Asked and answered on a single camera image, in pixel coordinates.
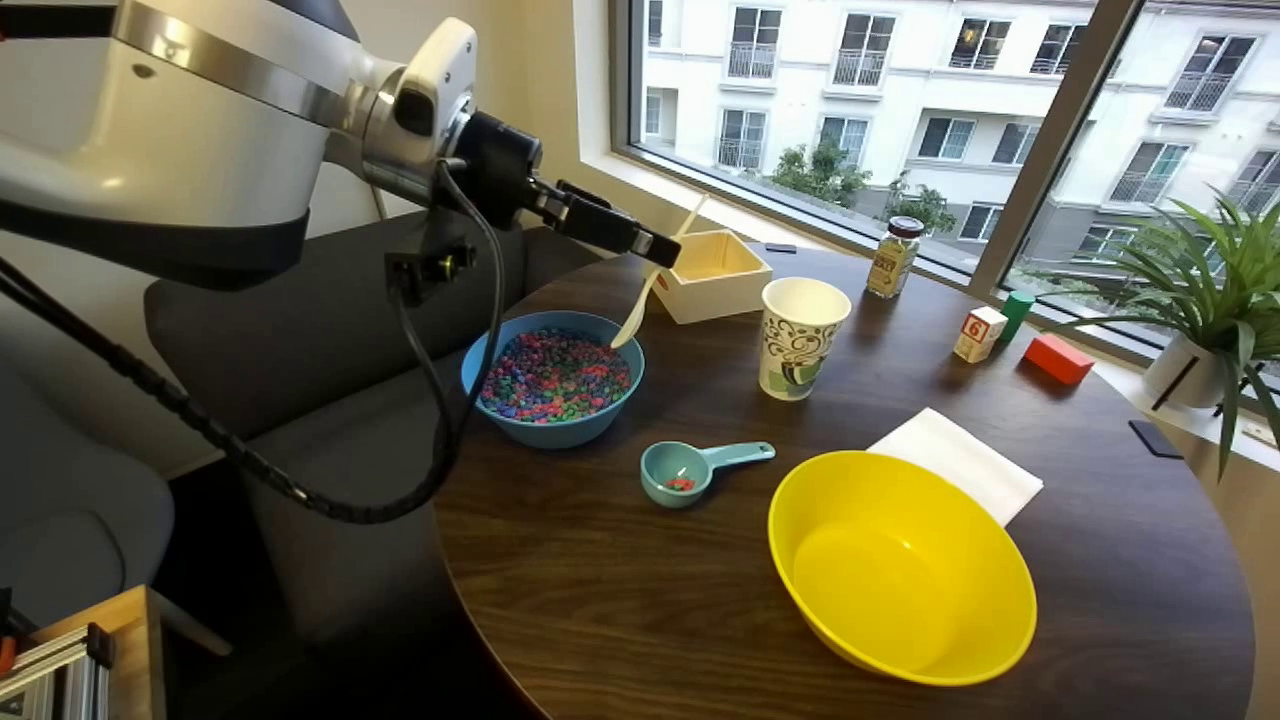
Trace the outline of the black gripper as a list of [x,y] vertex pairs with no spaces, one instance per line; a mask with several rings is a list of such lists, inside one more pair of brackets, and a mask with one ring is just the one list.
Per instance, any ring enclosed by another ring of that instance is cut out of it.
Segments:
[[476,113],[451,143],[451,177],[488,224],[508,229],[518,212],[531,212],[562,234],[607,253],[630,253],[654,267],[671,267],[678,260],[678,244],[671,234],[636,229],[607,199],[569,178],[539,178],[534,165],[539,143],[488,113]]

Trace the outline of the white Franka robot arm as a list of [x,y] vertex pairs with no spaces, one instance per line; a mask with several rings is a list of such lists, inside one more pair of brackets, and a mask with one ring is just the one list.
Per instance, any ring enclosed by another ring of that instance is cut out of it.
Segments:
[[476,27],[367,51],[340,0],[115,0],[88,136],[0,143],[0,229],[199,286],[300,260],[315,177],[503,229],[531,212],[658,267],[678,244],[534,177],[539,143],[476,106]]

